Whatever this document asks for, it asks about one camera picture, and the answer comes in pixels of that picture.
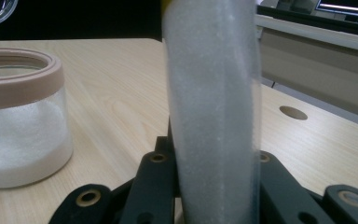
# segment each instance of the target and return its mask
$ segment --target beige lid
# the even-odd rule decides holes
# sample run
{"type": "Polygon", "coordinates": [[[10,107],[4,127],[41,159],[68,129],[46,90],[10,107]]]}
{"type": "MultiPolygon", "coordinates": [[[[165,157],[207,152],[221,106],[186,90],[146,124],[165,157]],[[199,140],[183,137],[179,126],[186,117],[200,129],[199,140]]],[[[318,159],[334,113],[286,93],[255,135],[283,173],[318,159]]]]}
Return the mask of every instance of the beige lid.
{"type": "Polygon", "coordinates": [[[49,97],[63,86],[61,61],[28,49],[0,48],[0,69],[28,68],[25,73],[0,74],[0,109],[27,105],[49,97]]]}

